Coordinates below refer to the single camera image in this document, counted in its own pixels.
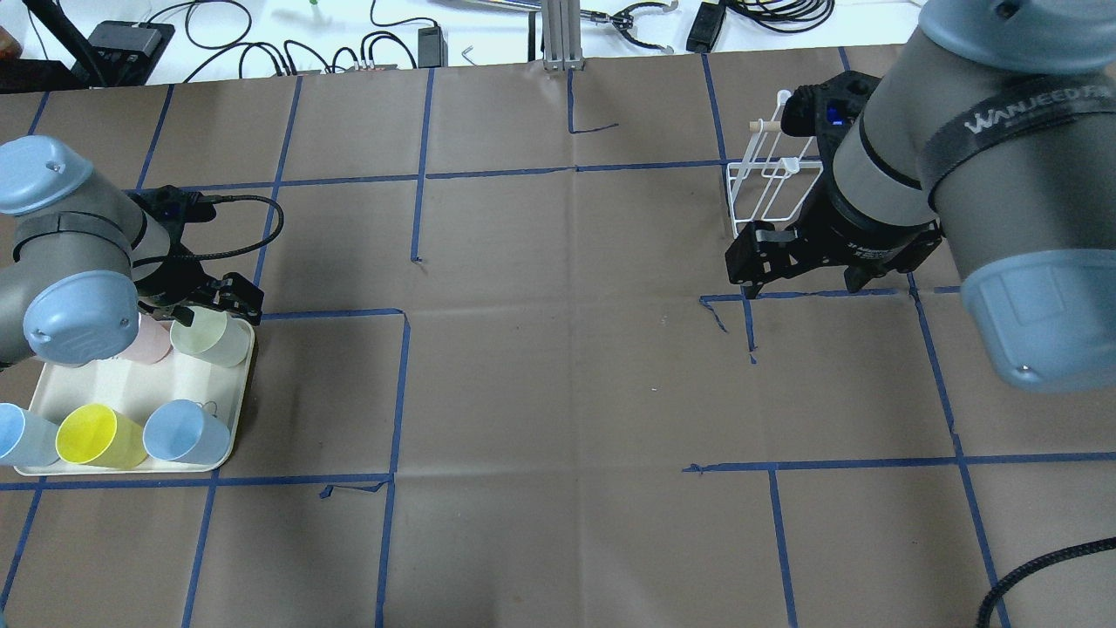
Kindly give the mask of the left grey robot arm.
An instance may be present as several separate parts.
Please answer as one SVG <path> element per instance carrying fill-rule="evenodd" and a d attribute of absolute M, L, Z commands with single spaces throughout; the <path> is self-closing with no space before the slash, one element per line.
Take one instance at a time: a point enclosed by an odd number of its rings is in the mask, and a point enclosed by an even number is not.
<path fill-rule="evenodd" d="M 12 261 L 1 276 L 3 367 L 116 357 L 145 313 L 192 323 L 192 307 L 201 307 L 262 321 L 258 286 L 238 273 L 209 276 L 202 263 L 268 245 L 282 215 L 252 245 L 195 254 L 183 245 L 184 228 L 210 222 L 233 196 L 173 186 L 127 192 L 47 135 L 4 143 L 1 166 L 1 206 L 15 220 Z"/>

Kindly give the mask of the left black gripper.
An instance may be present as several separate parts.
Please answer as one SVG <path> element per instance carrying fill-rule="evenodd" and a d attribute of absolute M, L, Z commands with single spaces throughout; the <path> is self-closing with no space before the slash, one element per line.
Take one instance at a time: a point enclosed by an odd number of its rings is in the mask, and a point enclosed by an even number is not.
<path fill-rule="evenodd" d="M 209 276 L 195 259 L 155 257 L 140 263 L 140 310 L 152 318 L 191 325 L 187 307 L 223 311 L 244 322 L 262 321 L 264 293 L 240 273 Z"/>

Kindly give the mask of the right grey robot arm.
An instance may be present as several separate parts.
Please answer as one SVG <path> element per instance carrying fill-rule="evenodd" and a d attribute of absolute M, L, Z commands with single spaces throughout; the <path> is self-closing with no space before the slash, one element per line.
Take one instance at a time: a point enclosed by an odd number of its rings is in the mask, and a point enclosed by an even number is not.
<path fill-rule="evenodd" d="M 802 85 L 781 131 L 820 181 L 788 228 L 758 220 L 725 262 L 767 283 L 841 267 L 848 291 L 947 240 L 994 370 L 1022 390 L 1115 377 L 1112 1 L 929 1 L 884 77 Z"/>

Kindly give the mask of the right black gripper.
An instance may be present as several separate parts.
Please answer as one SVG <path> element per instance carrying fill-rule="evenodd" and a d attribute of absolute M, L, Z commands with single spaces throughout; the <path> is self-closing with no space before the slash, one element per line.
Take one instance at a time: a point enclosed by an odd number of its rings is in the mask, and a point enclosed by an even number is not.
<path fill-rule="evenodd" d="M 788 228 L 766 220 L 745 223 L 727 250 L 728 279 L 758 294 L 779 279 L 841 267 L 848 293 L 889 273 L 910 273 L 943 242 L 937 222 L 913 228 L 853 220 L 828 203 L 806 209 Z"/>

